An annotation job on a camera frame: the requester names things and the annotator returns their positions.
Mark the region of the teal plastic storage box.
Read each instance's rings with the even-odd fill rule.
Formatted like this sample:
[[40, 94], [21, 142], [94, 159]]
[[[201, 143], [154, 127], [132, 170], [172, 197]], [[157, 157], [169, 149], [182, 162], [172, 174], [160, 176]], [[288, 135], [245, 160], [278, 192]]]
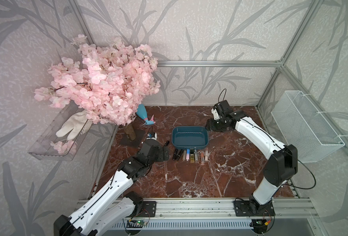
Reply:
[[202, 126], [178, 126], [172, 130], [172, 144], [177, 149], [204, 149], [208, 143], [208, 132]]

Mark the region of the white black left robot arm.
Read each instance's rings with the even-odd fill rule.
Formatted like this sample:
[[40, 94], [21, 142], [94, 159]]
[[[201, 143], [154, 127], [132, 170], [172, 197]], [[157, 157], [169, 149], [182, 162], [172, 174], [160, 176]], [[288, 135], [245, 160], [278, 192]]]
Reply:
[[90, 200], [70, 216], [61, 215], [54, 223], [55, 236], [101, 236], [125, 217], [140, 213], [143, 199], [135, 192], [120, 202], [114, 201], [139, 178], [147, 175], [153, 164], [169, 160], [169, 141], [164, 145], [147, 139], [140, 150], [124, 159], [114, 175]]

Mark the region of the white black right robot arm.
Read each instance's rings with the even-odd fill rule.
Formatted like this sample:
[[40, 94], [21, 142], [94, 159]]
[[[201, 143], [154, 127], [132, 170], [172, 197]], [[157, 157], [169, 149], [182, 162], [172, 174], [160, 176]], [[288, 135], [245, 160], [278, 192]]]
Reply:
[[250, 140], [267, 159], [263, 179], [253, 192], [250, 204], [268, 204], [279, 188], [298, 172], [297, 148], [275, 139], [241, 110], [225, 113], [213, 108], [211, 112], [213, 118], [206, 123], [208, 131], [235, 130]]

